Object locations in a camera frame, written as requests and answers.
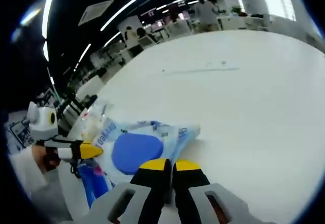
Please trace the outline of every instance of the person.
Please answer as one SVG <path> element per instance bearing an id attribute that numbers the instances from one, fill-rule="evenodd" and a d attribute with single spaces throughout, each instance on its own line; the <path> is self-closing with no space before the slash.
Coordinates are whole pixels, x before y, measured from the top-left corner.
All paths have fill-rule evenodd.
<path id="1" fill-rule="evenodd" d="M 128 50 L 131 52 L 133 57 L 136 57 L 143 51 L 143 48 L 139 44 L 138 36 L 134 30 L 128 26 L 126 27 L 126 31 L 124 33 L 124 39 L 126 42 L 126 46 Z"/>
<path id="2" fill-rule="evenodd" d="M 218 11 L 216 7 L 209 1 L 199 0 L 194 6 L 196 16 L 200 20 L 200 32 L 217 31 L 218 28 Z"/>
<path id="3" fill-rule="evenodd" d="M 176 11 L 171 11 L 170 18 L 171 18 L 170 23 L 175 23 L 175 22 L 177 22 L 179 20 L 179 16 L 176 13 Z"/>
<path id="4" fill-rule="evenodd" d="M 142 38 L 142 37 L 148 36 L 148 37 L 151 38 L 155 43 L 158 42 L 154 35 L 147 33 L 146 30 L 144 30 L 144 29 L 141 28 L 141 27 L 139 27 L 139 28 L 137 29 L 137 35 L 139 36 L 139 38 Z"/>
<path id="5" fill-rule="evenodd" d="M 64 201 L 56 169 L 48 171 L 43 161 L 45 147 L 30 145 L 9 159 L 16 176 L 34 206 L 52 222 L 72 220 Z M 59 162 L 50 161 L 53 167 Z"/>

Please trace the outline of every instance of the blue label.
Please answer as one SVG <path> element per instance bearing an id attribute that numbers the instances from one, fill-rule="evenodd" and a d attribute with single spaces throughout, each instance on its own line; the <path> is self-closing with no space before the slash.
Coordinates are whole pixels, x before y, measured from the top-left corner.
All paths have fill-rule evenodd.
<path id="1" fill-rule="evenodd" d="M 182 141 L 186 137 L 187 128 L 184 127 L 178 131 L 178 142 Z"/>
<path id="2" fill-rule="evenodd" d="M 116 125 L 114 123 L 109 124 L 108 127 L 102 131 L 102 134 L 98 138 L 97 143 L 99 143 L 100 145 L 103 145 L 104 142 L 107 140 L 107 138 L 113 132 L 114 129 L 116 129 Z"/>

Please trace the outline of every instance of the blue circle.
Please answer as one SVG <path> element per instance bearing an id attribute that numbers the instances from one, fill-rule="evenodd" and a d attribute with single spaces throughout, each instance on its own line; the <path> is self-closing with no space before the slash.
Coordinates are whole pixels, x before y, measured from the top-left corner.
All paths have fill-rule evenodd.
<path id="1" fill-rule="evenodd" d="M 125 133 L 114 143 L 112 161 L 123 174 L 135 175 L 143 163 L 159 158 L 163 149 L 162 141 L 155 136 Z"/>

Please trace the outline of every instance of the white table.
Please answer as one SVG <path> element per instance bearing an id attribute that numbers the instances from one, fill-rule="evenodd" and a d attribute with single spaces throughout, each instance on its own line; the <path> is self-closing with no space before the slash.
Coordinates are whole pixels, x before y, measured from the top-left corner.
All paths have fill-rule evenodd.
<path id="1" fill-rule="evenodd" d="M 232 30 L 153 46 L 98 96 L 115 105 L 110 116 L 118 121 L 200 123 L 199 138 L 181 157 L 198 162 L 257 218 L 282 224 L 305 209 L 324 175 L 324 91 L 325 57 L 317 49 L 279 34 Z M 70 136 L 78 130 L 77 123 Z M 60 165 L 76 219 L 87 206 L 68 171 Z"/>

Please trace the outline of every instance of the white tabletop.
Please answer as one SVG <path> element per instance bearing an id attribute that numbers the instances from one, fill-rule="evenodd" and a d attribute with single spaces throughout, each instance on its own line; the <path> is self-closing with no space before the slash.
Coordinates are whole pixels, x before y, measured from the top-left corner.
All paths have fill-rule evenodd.
<path id="1" fill-rule="evenodd" d="M 324 91 L 325 57 L 317 49 L 279 34 L 232 30 L 151 47 L 98 96 L 114 105 L 109 115 L 118 121 L 200 123 L 181 157 L 199 163 L 254 216 L 281 224 L 305 209 L 324 174 Z M 77 134 L 78 125 L 70 136 Z M 86 211 L 82 184 L 62 175 L 67 166 L 59 170 L 77 218 Z"/>

